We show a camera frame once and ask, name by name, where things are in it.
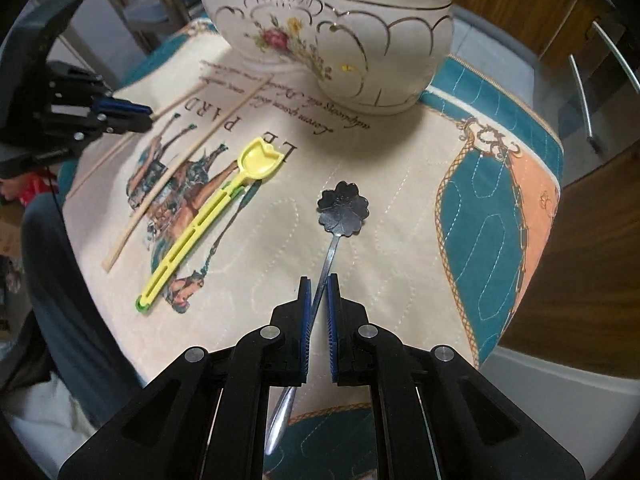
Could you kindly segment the flower-head metal spoon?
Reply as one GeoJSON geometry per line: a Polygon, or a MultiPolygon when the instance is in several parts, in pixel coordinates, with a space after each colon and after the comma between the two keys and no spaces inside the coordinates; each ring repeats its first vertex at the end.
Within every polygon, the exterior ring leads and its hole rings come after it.
{"type": "MultiPolygon", "coordinates": [[[[309,352],[312,329],[316,320],[321,300],[326,289],[326,281],[330,275],[338,244],[343,237],[358,234],[369,215],[369,201],[360,194],[356,183],[338,182],[334,188],[324,190],[317,203],[319,224],[332,235],[331,243],[326,251],[320,276],[317,281],[312,303],[303,315],[304,328],[302,339],[303,375],[307,376],[309,368],[309,352]]],[[[267,425],[265,438],[265,454],[271,455],[280,444],[285,429],[291,419],[296,387],[282,390],[276,408],[267,425]]]]}

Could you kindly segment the yellow plastic spoon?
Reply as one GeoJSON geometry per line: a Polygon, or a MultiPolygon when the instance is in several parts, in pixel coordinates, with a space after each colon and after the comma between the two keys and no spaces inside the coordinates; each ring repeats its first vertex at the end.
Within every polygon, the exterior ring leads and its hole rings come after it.
{"type": "Polygon", "coordinates": [[[276,150],[271,143],[266,142],[260,136],[244,146],[236,159],[236,166],[238,166],[236,175],[206,200],[198,210],[198,214],[171,245],[164,258],[160,260],[136,301],[136,308],[139,312],[149,310],[171,275],[177,271],[182,260],[189,255],[191,249],[224,211],[224,208],[240,194],[244,186],[252,181],[261,181],[271,176],[284,159],[285,154],[276,150]]]}

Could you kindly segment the dark blue trouser leg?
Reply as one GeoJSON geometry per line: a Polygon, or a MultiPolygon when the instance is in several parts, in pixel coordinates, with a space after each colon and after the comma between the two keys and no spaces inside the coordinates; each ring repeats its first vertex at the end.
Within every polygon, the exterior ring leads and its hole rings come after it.
{"type": "Polygon", "coordinates": [[[27,206],[21,243],[28,299],[58,376],[99,428],[142,385],[93,302],[54,195],[27,206]]]}

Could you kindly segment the white ceramic utensil holder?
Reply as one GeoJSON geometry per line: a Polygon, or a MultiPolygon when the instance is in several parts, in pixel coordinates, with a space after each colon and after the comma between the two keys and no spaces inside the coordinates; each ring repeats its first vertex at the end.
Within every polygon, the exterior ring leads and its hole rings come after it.
{"type": "Polygon", "coordinates": [[[360,114],[408,110],[446,61],[454,0],[201,0],[255,70],[304,68],[360,114]]]}

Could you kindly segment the printed quilted placemat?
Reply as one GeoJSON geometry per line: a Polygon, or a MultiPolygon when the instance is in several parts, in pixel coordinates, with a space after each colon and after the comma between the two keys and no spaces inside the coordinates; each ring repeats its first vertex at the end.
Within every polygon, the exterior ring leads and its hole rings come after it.
{"type": "Polygon", "coordinates": [[[405,113],[251,72],[209,24],[124,90],[63,218],[142,395],[65,479],[561,479],[480,374],[559,205],[558,136],[458,58],[405,113]]]}

